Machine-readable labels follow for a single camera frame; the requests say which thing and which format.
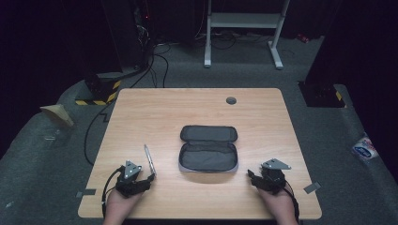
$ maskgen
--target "black backdrop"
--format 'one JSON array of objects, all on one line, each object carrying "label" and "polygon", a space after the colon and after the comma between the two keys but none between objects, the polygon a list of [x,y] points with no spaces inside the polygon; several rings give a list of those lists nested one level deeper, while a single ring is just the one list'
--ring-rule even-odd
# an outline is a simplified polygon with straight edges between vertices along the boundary
[{"label": "black backdrop", "polygon": [[[178,7],[174,2],[176,0],[162,1],[170,1],[170,7],[165,9]],[[198,26],[202,20],[203,1],[207,0],[191,1],[191,6],[194,6],[193,18],[196,20],[194,23]],[[0,1],[1,157],[24,124],[35,113],[39,113],[39,106],[55,104],[67,88],[84,78],[74,66],[65,43],[58,35],[57,24],[49,17],[45,2]],[[255,12],[259,8],[279,10],[282,1],[213,0],[215,8],[221,8],[224,2],[224,10],[244,8]],[[297,33],[308,38],[325,35],[330,24],[329,15],[335,10],[337,2],[292,0],[283,27],[283,37],[294,38]]]},{"label": "black backdrop", "polygon": [[307,83],[342,83],[386,166],[398,180],[398,21],[394,1],[343,1]]}]

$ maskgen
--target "black tape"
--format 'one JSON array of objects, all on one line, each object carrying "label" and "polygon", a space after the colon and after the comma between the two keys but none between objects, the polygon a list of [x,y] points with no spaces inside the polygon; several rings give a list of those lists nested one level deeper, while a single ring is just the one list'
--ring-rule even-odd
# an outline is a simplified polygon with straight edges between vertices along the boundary
[{"label": "black tape", "polygon": [[304,190],[305,190],[305,192],[307,192],[307,194],[309,194],[315,190],[320,189],[321,187],[322,186],[318,182],[315,182],[315,183],[312,183],[309,186],[305,187]]},{"label": "black tape", "polygon": [[80,199],[82,198],[84,195],[95,195],[96,194],[96,189],[85,189],[83,192],[78,191],[76,193],[76,198]]}]

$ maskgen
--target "black cable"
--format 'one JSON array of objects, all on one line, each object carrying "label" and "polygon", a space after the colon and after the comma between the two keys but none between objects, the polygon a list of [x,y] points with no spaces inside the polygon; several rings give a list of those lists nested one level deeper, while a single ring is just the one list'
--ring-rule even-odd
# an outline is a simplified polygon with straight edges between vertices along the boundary
[{"label": "black cable", "polygon": [[227,47],[224,47],[224,48],[217,47],[216,45],[213,44],[213,42],[211,42],[211,46],[213,48],[215,48],[215,49],[218,49],[218,50],[230,49],[230,48],[232,48],[235,45],[235,43],[237,43],[237,38],[234,35],[232,35],[232,34],[228,35],[228,36],[222,36],[222,38],[217,38],[217,40],[221,40],[221,41],[231,41],[232,40],[232,44],[230,46],[227,46]]},{"label": "black cable", "polygon": [[84,157],[85,157],[85,160],[86,160],[90,165],[92,165],[92,166],[94,166],[94,163],[88,158],[88,155],[87,155],[87,138],[88,138],[88,132],[90,131],[91,126],[93,126],[94,121],[95,121],[100,115],[105,115],[103,121],[104,121],[104,122],[107,122],[107,121],[106,121],[106,115],[107,115],[107,113],[102,113],[102,112],[104,112],[106,109],[108,109],[108,107],[111,106],[112,104],[114,104],[114,102],[115,102],[115,99],[114,99],[111,103],[109,103],[108,105],[106,105],[101,111],[99,111],[99,113],[97,113],[97,115],[91,120],[91,123],[90,123],[90,125],[88,126],[87,131],[85,132],[85,136],[84,136]]},{"label": "black cable", "polygon": [[137,71],[133,71],[131,73],[116,77],[116,78],[102,78],[101,80],[104,82],[118,82],[127,78],[131,78],[131,77],[135,77],[136,75],[142,73],[144,70],[146,69],[146,67],[141,67],[139,70]]},{"label": "black cable", "polygon": [[198,35],[200,34],[200,31],[202,30],[203,23],[204,23],[204,20],[205,20],[205,14],[206,14],[206,1],[203,1],[202,21],[200,22],[200,26],[199,26],[198,32],[195,35],[195,38],[198,37]]},{"label": "black cable", "polygon": [[158,78],[156,76],[156,71],[152,68],[150,69],[150,74],[152,75],[152,83],[155,88],[158,87]]},{"label": "black cable", "polygon": [[281,187],[292,199],[293,202],[293,207],[295,208],[295,218],[296,218],[296,222],[299,223],[299,203],[296,200],[295,197],[295,192],[293,191],[292,187],[290,186],[289,182],[286,181],[286,184],[290,187],[290,189],[292,190],[292,192],[290,193],[289,190],[287,190],[285,187]]},{"label": "black cable", "polygon": [[[150,69],[152,68],[153,62],[154,62],[154,59],[153,59],[153,57],[152,57],[152,62],[151,62],[151,64],[149,65],[149,67],[147,68],[146,72],[145,72],[145,73],[143,74],[143,76],[141,76],[130,88],[132,88],[133,86],[135,86],[135,84],[137,84],[139,81],[141,81],[141,80],[144,78],[144,76],[145,76],[145,75],[150,71]],[[106,109],[108,109],[108,107],[110,107],[112,104],[114,104],[114,102],[116,102],[116,98],[115,98],[111,103],[109,103],[108,105],[106,105],[101,111],[99,111],[99,113],[97,113],[97,115],[91,120],[91,123],[90,123],[90,125],[88,126],[87,131],[85,132],[85,136],[84,136],[84,157],[85,157],[85,160],[86,160],[90,165],[92,165],[92,166],[94,166],[94,162],[92,162],[92,161],[88,158],[88,155],[87,155],[87,139],[88,139],[88,132],[90,131],[91,126],[93,126],[94,121],[96,121],[96,119],[97,119],[100,115],[104,115],[103,122],[105,122],[105,123],[109,122],[109,118],[107,118],[108,113],[103,113],[103,112],[104,112]]]},{"label": "black cable", "polygon": [[285,56],[289,56],[289,57],[294,57],[295,56],[295,52],[291,51],[291,50],[282,50],[282,54]]},{"label": "black cable", "polygon": [[134,87],[139,81],[141,81],[144,78],[144,76],[150,71],[150,69],[152,69],[154,61],[155,60],[154,60],[154,57],[153,57],[153,54],[152,54],[152,62],[150,63],[149,67],[147,68],[146,72],[135,83],[133,83],[132,86],[130,86],[130,88]]},{"label": "black cable", "polygon": [[161,55],[155,54],[155,56],[158,56],[160,58],[162,58],[164,60],[164,62],[166,62],[166,70],[164,71],[164,76],[163,76],[163,88],[165,87],[165,81],[166,81],[166,76],[167,76],[167,72],[169,71],[169,61],[167,61],[167,59]]},{"label": "black cable", "polygon": [[103,187],[101,200],[102,200],[102,214],[103,214],[104,218],[105,218],[105,214],[106,214],[106,194],[108,193],[108,191],[106,189],[108,188],[109,182],[111,182],[111,180],[115,176],[115,174],[122,173],[124,168],[125,168],[124,166],[120,166],[118,169],[116,169],[114,172],[112,172],[111,176],[108,178],[105,186]]},{"label": "black cable", "polygon": [[258,36],[258,37],[249,37],[249,38],[254,38],[253,40],[242,40],[239,39],[240,37],[237,38],[237,43],[261,43],[268,41],[272,38],[272,36]]},{"label": "black cable", "polygon": [[167,45],[168,49],[163,52],[156,53],[156,54],[164,54],[164,53],[169,52],[172,49],[172,46],[169,43],[159,44],[156,47],[160,47],[160,46],[164,46],[164,45]]},{"label": "black cable", "polygon": [[112,187],[112,188],[110,188],[109,190],[107,190],[107,191],[106,191],[106,194],[108,194],[109,191],[111,191],[111,190],[113,190],[113,189],[115,189],[115,187]]},{"label": "black cable", "polygon": [[193,43],[193,48],[202,48],[206,46],[206,40],[205,39],[196,39],[196,41]]}]

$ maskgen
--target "human hand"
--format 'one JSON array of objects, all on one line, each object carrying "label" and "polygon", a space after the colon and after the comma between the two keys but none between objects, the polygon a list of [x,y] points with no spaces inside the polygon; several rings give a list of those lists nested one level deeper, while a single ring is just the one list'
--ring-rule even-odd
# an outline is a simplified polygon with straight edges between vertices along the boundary
[{"label": "human hand", "polygon": [[[285,189],[292,193],[290,186]],[[290,195],[283,189],[277,194],[257,188],[258,193],[266,204],[269,212],[275,217],[279,225],[298,225],[295,218],[295,207]]]},{"label": "human hand", "polygon": [[106,217],[103,225],[122,224],[143,194],[144,192],[141,192],[126,198],[113,189],[106,202]]}]

